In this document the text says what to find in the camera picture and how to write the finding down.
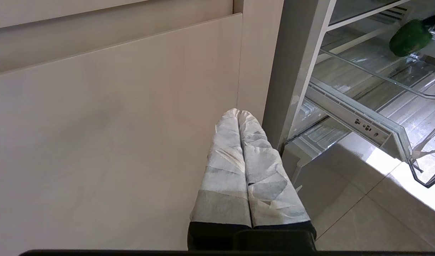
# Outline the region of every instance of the tile floor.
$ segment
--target tile floor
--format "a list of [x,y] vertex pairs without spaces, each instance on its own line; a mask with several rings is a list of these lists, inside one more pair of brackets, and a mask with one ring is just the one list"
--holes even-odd
[[435,186],[349,134],[302,169],[295,188],[326,251],[435,251]]

